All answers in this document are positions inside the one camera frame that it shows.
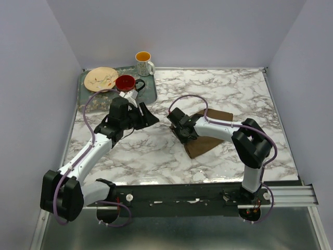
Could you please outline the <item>brown cloth napkin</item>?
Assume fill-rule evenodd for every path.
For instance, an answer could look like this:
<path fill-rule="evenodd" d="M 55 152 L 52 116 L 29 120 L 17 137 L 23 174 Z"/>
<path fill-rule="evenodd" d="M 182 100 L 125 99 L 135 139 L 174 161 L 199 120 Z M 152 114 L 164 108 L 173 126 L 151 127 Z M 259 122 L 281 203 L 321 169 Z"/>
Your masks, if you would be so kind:
<path fill-rule="evenodd" d="M 211 108 L 208 109 L 207 117 L 222 121 L 233 121 L 232 113 Z M 223 140 L 215 139 L 212 137 L 200 136 L 196 140 L 185 143 L 183 146 L 189 158 L 194 159 L 214 149 L 223 142 Z"/>

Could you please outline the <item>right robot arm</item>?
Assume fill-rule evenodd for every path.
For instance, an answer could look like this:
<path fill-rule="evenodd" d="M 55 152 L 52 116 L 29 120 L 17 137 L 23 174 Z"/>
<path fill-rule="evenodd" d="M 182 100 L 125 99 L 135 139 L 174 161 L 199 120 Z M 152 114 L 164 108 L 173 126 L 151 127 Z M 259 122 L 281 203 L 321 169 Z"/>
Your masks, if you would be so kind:
<path fill-rule="evenodd" d="M 253 119 L 244 122 L 208 120 L 201 114 L 188 116 L 179 108 L 169 112 L 167 119 L 179 141 L 188 145 L 199 138 L 212 138 L 233 143 L 244 164 L 244 178 L 239 191 L 240 200 L 251 204 L 258 198 L 262 186 L 263 164 L 269 156 L 273 143 Z"/>

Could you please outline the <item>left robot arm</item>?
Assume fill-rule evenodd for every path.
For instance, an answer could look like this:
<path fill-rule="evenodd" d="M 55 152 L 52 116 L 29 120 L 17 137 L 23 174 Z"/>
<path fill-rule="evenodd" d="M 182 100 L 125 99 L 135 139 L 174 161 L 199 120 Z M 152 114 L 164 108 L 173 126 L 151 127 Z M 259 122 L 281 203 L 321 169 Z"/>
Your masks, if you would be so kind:
<path fill-rule="evenodd" d="M 75 220 L 85 206 L 95 202 L 111 205 L 116 197 L 114 183 L 98 179 L 83 187 L 83 181 L 96 163 L 122 139 L 125 130 L 141 130 L 158 122 L 145 103 L 134 105 L 124 97 L 114 98 L 109 114 L 92 130 L 91 139 L 80 152 L 59 170 L 44 174 L 40 208 L 69 222 Z"/>

